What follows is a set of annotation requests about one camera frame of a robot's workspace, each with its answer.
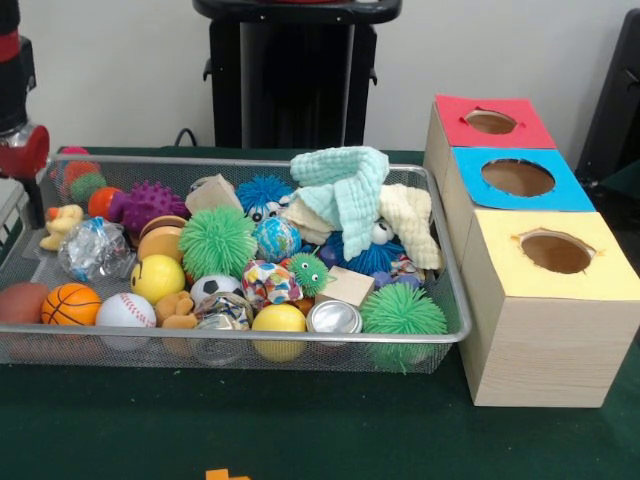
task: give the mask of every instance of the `wire mesh basket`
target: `wire mesh basket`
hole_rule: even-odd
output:
[[[277,175],[295,185],[289,174],[289,162],[60,155],[51,159],[40,182],[45,208],[69,203],[61,172],[65,162],[72,160],[99,165],[107,184],[123,191],[129,191],[136,182],[160,181],[184,197],[194,181],[218,173],[236,186],[254,175]],[[411,352],[410,361],[391,370],[432,373],[452,344],[469,333],[471,315],[467,297],[431,174],[421,167],[394,165],[386,183],[402,183],[431,194],[431,234],[441,246],[445,266],[430,275],[423,288],[447,318],[448,331],[444,335],[61,327],[10,325],[6,324],[10,319],[1,319],[0,363],[365,372],[389,370],[388,365],[376,361],[377,355],[392,345],[402,345]],[[0,210],[3,230],[14,238],[5,244],[0,257],[4,257],[0,289],[24,281],[45,283],[50,288],[73,281],[58,264],[55,253],[38,247],[45,232],[29,228],[25,210],[24,195],[14,195]],[[103,300],[129,291],[128,277],[99,278],[89,285]],[[291,358],[292,351],[301,353],[291,361],[271,361],[258,352],[265,348],[271,352],[268,357],[272,360]]]

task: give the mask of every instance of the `box with hole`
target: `box with hole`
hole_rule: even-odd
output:
[[[473,99],[436,95],[424,166],[442,189],[453,147],[556,149],[526,99]]]
[[[594,207],[557,150],[452,149],[440,187],[458,265],[478,208],[592,212]]]
[[[600,214],[477,210],[462,275],[476,405],[602,405],[640,324],[640,280]]]

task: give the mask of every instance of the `green fuzzy toy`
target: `green fuzzy toy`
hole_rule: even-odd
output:
[[[242,278],[242,271],[256,254],[256,239],[251,235],[254,225],[235,207],[200,210],[180,235],[178,247],[184,253],[185,271],[194,281],[214,274]]]
[[[360,309],[364,333],[444,335],[447,319],[422,290],[394,283],[371,294]],[[372,343],[369,351],[383,370],[406,373],[435,353],[435,344]]]
[[[86,173],[71,184],[71,198],[75,203],[88,202],[97,190],[107,186],[107,181],[99,173]]]
[[[315,255],[298,253],[291,257],[288,270],[295,274],[296,283],[305,297],[315,297],[322,292],[329,281],[327,266]]]

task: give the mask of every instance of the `baseball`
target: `baseball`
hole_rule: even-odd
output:
[[[156,314],[151,304],[140,295],[119,293],[102,304],[96,317],[96,327],[154,328]],[[149,341],[147,337],[102,337],[104,343],[116,350],[129,351]]]

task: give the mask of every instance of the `yellow ball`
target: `yellow ball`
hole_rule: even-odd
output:
[[[261,332],[304,332],[304,314],[292,305],[269,305],[258,313],[252,330]],[[254,340],[253,346],[265,359],[284,363],[294,360],[306,346],[305,342]]]
[[[131,272],[131,291],[155,305],[167,295],[184,290],[184,272],[173,258],[149,255]]]

